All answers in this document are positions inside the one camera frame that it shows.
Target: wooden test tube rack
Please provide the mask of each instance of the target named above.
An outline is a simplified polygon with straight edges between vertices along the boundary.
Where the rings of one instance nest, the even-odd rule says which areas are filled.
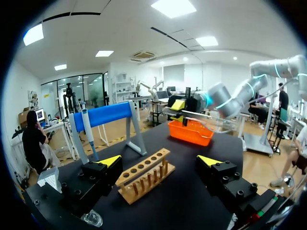
[[[165,160],[167,154],[169,150],[161,149],[120,175],[115,184],[120,187],[118,192],[130,205],[155,188],[175,170],[175,166]]]

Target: poster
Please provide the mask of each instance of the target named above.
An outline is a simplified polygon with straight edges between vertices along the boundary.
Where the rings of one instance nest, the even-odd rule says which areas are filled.
[[[28,101],[29,101],[29,107],[33,107],[35,109],[38,108],[38,97],[37,93],[35,91],[28,90]]]

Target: square ceiling light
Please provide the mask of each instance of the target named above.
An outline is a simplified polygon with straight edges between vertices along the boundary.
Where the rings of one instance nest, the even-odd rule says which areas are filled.
[[[66,68],[67,68],[67,65],[66,65],[66,64],[64,64],[64,65],[59,65],[59,66],[55,66],[55,67],[54,67],[54,69],[55,69],[56,71],[61,70],[61,69],[66,69]]]
[[[189,0],[159,0],[151,5],[151,7],[169,18],[176,18],[181,15],[196,12],[195,7]]]
[[[96,58],[97,57],[108,57],[111,54],[113,54],[113,52],[114,51],[112,51],[112,50],[109,50],[109,51],[107,51],[107,50],[99,50],[95,57]]]
[[[196,38],[196,41],[201,46],[217,46],[218,45],[217,40],[214,36]]]
[[[26,46],[32,44],[33,42],[36,42],[40,39],[44,38],[43,34],[43,26],[42,24],[39,24],[37,26],[34,26],[33,28],[29,29],[28,32],[24,36],[24,44]]]

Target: orange plastic tray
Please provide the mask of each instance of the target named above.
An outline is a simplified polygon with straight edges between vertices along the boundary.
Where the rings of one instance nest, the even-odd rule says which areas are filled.
[[[201,123],[190,120],[186,127],[179,121],[171,121],[168,127],[172,137],[202,146],[207,146],[214,134]]]

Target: black tabletop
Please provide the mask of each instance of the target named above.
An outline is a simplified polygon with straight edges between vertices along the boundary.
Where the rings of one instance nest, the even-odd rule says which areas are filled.
[[[195,172],[195,160],[197,155],[219,161],[230,160],[238,166],[238,172],[242,173],[241,139],[216,133],[210,144],[202,147],[170,137],[167,123],[156,126],[142,135],[147,155],[139,155],[125,146],[123,141],[98,152],[99,158],[105,159],[120,154],[125,170],[161,148],[166,148],[170,150],[167,160],[176,166],[176,169],[159,186],[132,205],[124,200],[118,188],[114,186],[109,196],[101,197],[94,207],[103,218],[102,228],[105,230],[227,229],[232,214],[217,197],[210,196]],[[80,165],[79,160],[60,167],[59,180],[65,181]]]

